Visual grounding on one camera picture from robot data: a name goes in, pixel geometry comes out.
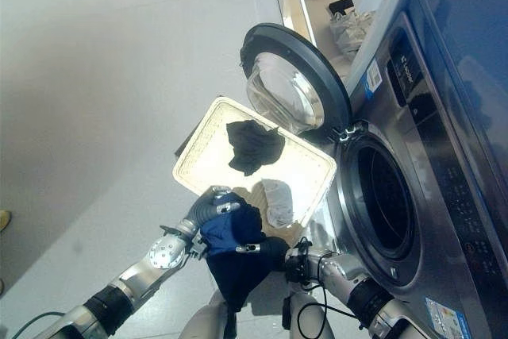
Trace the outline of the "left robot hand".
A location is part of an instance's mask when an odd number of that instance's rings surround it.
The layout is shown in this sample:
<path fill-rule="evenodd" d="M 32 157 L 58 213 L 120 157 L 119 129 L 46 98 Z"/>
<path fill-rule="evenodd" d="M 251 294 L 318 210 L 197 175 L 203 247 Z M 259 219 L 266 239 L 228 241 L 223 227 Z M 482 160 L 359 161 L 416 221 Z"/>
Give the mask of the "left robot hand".
<path fill-rule="evenodd" d="M 211 186 L 189 209 L 186 219 L 200 228 L 217 216 L 238 210 L 241 207 L 241 197 L 232 192 L 229 187 Z"/>

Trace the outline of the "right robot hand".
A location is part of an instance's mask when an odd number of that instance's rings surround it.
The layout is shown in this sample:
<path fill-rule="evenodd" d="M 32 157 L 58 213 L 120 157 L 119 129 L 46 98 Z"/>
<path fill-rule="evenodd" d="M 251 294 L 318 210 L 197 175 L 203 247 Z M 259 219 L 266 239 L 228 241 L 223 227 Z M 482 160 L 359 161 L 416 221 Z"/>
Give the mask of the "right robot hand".
<path fill-rule="evenodd" d="M 267 263 L 272 271 L 282 272 L 286 268 L 286 254 L 290 246 L 281 237 L 267 237 L 257 244 L 238 245 L 235 252 Z"/>

